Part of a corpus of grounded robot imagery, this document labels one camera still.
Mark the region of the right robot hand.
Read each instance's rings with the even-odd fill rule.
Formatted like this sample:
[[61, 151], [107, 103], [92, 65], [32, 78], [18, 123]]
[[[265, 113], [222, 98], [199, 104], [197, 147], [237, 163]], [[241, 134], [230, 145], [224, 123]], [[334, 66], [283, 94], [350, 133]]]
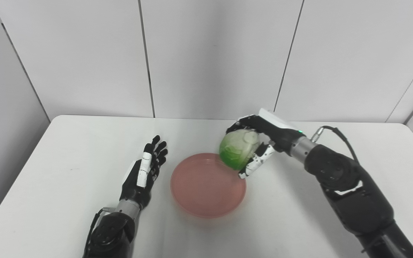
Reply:
[[226, 134], [239, 129], [249, 129], [257, 134], [269, 137], [268, 143], [260, 143], [257, 150], [246, 160], [246, 164], [238, 171], [239, 178], [246, 178], [254, 173], [274, 152], [285, 152], [290, 155], [291, 148], [298, 139], [306, 137], [303, 131], [296, 129], [289, 122], [279, 118], [273, 112], [261, 108], [257, 114], [237, 119]]

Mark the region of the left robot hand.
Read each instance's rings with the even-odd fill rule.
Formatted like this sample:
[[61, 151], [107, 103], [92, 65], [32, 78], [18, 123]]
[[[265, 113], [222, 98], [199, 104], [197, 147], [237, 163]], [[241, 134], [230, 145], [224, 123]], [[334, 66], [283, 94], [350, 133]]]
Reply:
[[121, 200], [137, 203], [140, 209], [147, 207], [151, 200], [151, 190], [159, 177], [160, 168], [167, 161], [167, 142], [156, 135], [144, 147], [142, 157], [131, 167], [130, 173], [122, 184]]

